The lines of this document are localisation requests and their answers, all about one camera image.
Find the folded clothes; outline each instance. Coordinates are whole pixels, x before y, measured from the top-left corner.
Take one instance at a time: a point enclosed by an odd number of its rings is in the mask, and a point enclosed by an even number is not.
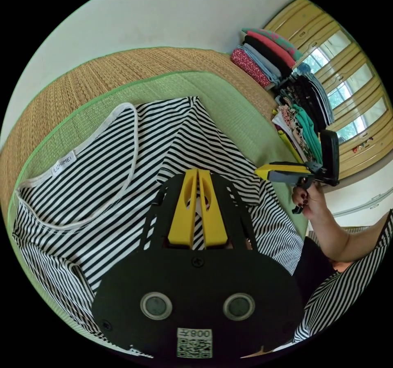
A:
[[[296,111],[296,119],[299,121],[303,131],[303,138],[312,151],[316,161],[322,164],[322,148],[318,136],[314,132],[314,124],[308,114],[300,106],[293,104],[292,110]]]
[[[292,43],[290,43],[287,39],[283,38],[278,33],[268,31],[266,29],[254,28],[242,28],[242,31],[245,33],[252,31],[269,38],[278,44],[283,50],[285,50],[295,61],[298,61],[303,56],[303,54]]]
[[[305,104],[299,105],[310,115],[314,124],[316,122],[318,132],[330,125],[328,112],[326,106],[323,104],[323,97],[320,95],[315,85],[308,78],[301,75],[296,80],[295,87],[298,87],[300,89],[299,92],[304,94]]]
[[[309,160],[309,159],[306,157],[306,155],[304,154],[304,152],[303,152],[302,148],[300,147],[299,143],[298,143],[297,140],[295,139],[295,137],[294,137],[294,135],[293,135],[293,133],[292,133],[290,127],[285,123],[284,118],[283,118],[281,112],[279,112],[279,113],[272,119],[272,122],[273,122],[275,125],[279,126],[280,129],[281,129],[282,131],[284,131],[284,132],[288,135],[288,137],[291,139],[291,142],[294,144],[296,150],[298,151],[298,153],[299,153],[300,157],[303,159],[303,161],[306,162],[307,160]]]
[[[230,56],[231,61],[244,70],[263,88],[270,85],[269,79],[261,71],[259,66],[241,49],[235,48]]]
[[[310,101],[311,99],[307,98],[307,95],[303,92],[301,85],[290,84],[286,87],[286,89],[281,90],[281,94],[293,98],[293,103],[300,105],[307,112],[314,124],[315,134],[318,134],[320,131],[326,128],[322,112],[319,107],[316,107],[315,105],[316,101],[314,100],[313,103]]]
[[[261,55],[263,55],[274,66],[276,66],[280,70],[283,78],[287,78],[291,75],[292,69],[290,67],[288,67],[287,64],[274,51],[272,51],[268,46],[261,43],[255,37],[252,37],[249,35],[247,35],[244,38],[243,45],[246,43],[249,44],[250,46],[254,47]]]
[[[270,80],[270,82],[273,82],[275,85],[280,84],[279,78],[276,75],[274,75],[273,73],[271,73],[263,65],[263,63],[255,55],[252,54],[252,52],[250,50],[248,50],[247,48],[245,48],[241,45],[238,45],[237,48],[239,48],[240,50],[243,50],[259,66],[259,68],[262,70],[263,74],[266,75],[266,77]]]
[[[294,79],[297,79],[299,77],[299,75],[297,73],[294,73],[293,76],[294,76]],[[310,84],[312,86],[314,86],[315,90],[320,95],[320,97],[323,101],[323,105],[326,110],[327,116],[329,118],[329,123],[332,124],[334,122],[334,113],[333,113],[332,106],[330,104],[329,98],[326,94],[324,87],[322,86],[320,81],[315,77],[315,75],[313,73],[303,73],[302,76],[307,78],[310,81]]]
[[[307,160],[318,161],[312,146],[309,145],[309,141],[304,137],[303,126],[297,118],[297,110],[293,107],[288,107],[286,104],[279,106],[277,110],[281,114],[281,119],[291,130],[293,138],[302,149]]]
[[[275,76],[277,76],[278,78],[282,77],[281,72],[279,71],[279,69],[274,66],[267,58],[265,58],[260,52],[258,52],[253,46],[249,45],[248,43],[244,43],[244,48],[246,48],[247,50],[249,50],[252,54],[254,54],[261,62],[264,66],[266,66],[266,68]]]
[[[277,56],[279,56],[288,67],[291,69],[295,66],[296,61],[285,51],[283,50],[278,44],[274,43],[273,40],[270,40],[266,36],[260,35],[259,33],[255,33],[252,31],[248,31],[247,35],[252,36],[259,40],[261,43],[269,47]]]
[[[292,143],[292,141],[288,137],[288,135],[280,129],[278,129],[278,135],[280,136],[280,138],[284,142],[284,144],[287,146],[287,148],[291,151],[291,154],[294,156],[296,161],[299,163],[304,163],[306,160],[303,160],[301,158],[300,154],[296,151],[295,145]]]

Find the woven mat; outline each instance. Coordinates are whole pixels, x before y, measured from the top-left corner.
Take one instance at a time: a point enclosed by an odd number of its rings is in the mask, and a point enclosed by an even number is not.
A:
[[[142,48],[94,59],[53,81],[27,106],[0,154],[3,218],[16,179],[38,144],[78,107],[123,84],[174,71],[212,72],[231,83],[270,122],[274,99],[229,58],[212,50]]]

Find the window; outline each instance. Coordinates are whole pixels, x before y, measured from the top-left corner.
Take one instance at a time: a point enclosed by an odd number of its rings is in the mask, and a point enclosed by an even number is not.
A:
[[[368,65],[364,64],[361,66],[346,81],[327,94],[332,108],[335,109],[342,102],[349,99],[356,91],[371,80],[372,77],[373,73]]]
[[[376,122],[387,110],[385,101],[380,98],[371,108],[369,108],[363,115],[357,117],[353,122],[343,127],[337,132],[339,143],[342,144],[356,135],[362,133],[374,122]]]
[[[332,92],[328,94],[328,98],[332,109],[334,110],[342,102],[349,99],[353,95],[351,88],[349,88],[345,82],[342,82],[337,88],[333,89]]]
[[[339,30],[320,47],[316,48],[303,62],[307,63],[311,72],[315,74],[350,44],[351,41],[348,37]]]

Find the striped shirt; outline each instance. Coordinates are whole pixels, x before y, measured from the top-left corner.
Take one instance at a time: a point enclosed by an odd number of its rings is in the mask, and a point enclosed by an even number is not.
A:
[[[96,337],[107,341],[91,314],[103,274],[138,247],[161,184],[189,168],[232,181],[251,215],[258,251],[294,273],[301,237],[271,183],[255,176],[255,165],[217,129],[197,97],[123,103],[88,140],[16,191],[13,237],[24,259],[47,293]],[[201,250],[202,221],[195,217],[193,249]],[[391,211],[375,249],[315,290],[295,342],[347,311],[369,284],[392,232]]]

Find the pink shirt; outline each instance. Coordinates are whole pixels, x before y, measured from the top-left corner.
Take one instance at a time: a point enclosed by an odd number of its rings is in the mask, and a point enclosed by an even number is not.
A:
[[[259,66],[240,48],[235,48],[230,56],[231,61],[244,70],[263,88],[270,84],[269,79],[263,74]]]
[[[295,66],[295,60],[278,44],[274,43],[273,40],[270,40],[266,36],[260,35],[259,33],[255,33],[252,31],[247,31],[249,36],[259,40],[265,46],[269,47],[278,57],[280,57],[291,69]]]

